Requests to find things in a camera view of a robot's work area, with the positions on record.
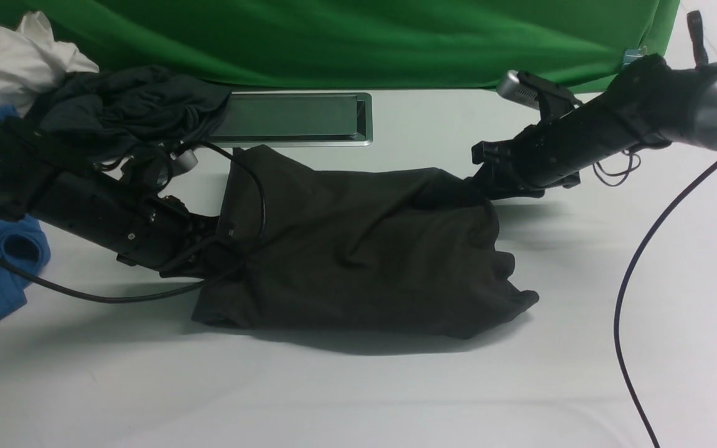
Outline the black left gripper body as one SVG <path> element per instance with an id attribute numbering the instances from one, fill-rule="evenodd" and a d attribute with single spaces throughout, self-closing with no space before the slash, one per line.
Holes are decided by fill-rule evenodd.
<path id="1" fill-rule="evenodd" d="M 162 278 L 215 277 L 235 266 L 235 253 L 218 225 L 217 217 L 191 213 L 176 197 L 143 198 L 116 242 L 116 260 Z"/>

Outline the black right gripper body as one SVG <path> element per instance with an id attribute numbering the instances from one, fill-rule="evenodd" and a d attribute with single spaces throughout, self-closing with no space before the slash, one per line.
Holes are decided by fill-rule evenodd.
<path id="1" fill-rule="evenodd" d="M 541 198 L 551 188 L 571 189 L 581 177 L 561 148 L 560 137 L 535 125 L 510 140 L 478 142 L 471 158 L 480 169 L 467 181 L 489 200 Z"/>

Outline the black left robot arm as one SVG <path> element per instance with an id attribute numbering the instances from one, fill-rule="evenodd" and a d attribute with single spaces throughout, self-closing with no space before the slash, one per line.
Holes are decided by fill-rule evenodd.
<path id="1" fill-rule="evenodd" d="M 208 279 L 236 269 L 241 258 L 227 224 L 160 195 L 169 168 L 154 151 L 115 179 L 81 150 L 9 117 L 0 121 L 0 220 L 32 216 L 163 278 Z"/>

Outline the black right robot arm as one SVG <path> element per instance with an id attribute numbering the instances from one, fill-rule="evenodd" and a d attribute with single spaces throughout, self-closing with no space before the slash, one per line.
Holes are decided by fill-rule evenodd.
<path id="1" fill-rule="evenodd" d="M 580 172 L 609 156 L 687 144 L 717 151 L 717 62 L 710 62 L 699 11 L 689 12 L 694 68 L 674 69 L 657 54 L 629 60 L 603 93 L 586 103 L 569 89 L 511 70 L 496 93 L 540 112 L 515 138 L 472 147 L 479 170 L 469 183 L 490 200 L 541 198 L 573 188 Z"/>

